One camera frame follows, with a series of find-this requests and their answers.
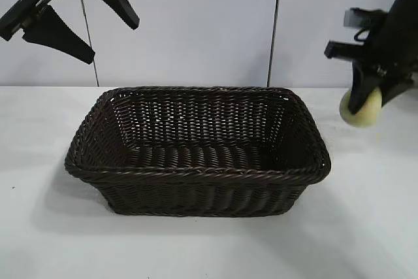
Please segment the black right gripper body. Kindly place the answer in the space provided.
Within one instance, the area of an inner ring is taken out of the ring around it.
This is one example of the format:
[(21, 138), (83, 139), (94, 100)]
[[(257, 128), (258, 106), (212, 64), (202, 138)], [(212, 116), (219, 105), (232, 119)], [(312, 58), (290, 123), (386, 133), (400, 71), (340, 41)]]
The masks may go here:
[(416, 14), (346, 14), (344, 26), (357, 31), (355, 42), (329, 41), (327, 58), (373, 65), (381, 82), (417, 68)]

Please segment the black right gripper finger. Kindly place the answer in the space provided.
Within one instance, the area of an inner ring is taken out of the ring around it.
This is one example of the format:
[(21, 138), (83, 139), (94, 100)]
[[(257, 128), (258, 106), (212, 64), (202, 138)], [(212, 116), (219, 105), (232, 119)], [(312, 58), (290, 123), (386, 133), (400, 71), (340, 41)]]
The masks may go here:
[(412, 74), (385, 79), (379, 86), (382, 96), (382, 105), (386, 105), (394, 98), (414, 87)]
[(370, 94), (381, 84), (381, 76), (373, 65), (354, 61), (352, 63), (353, 81), (349, 96), (350, 113), (358, 113)]

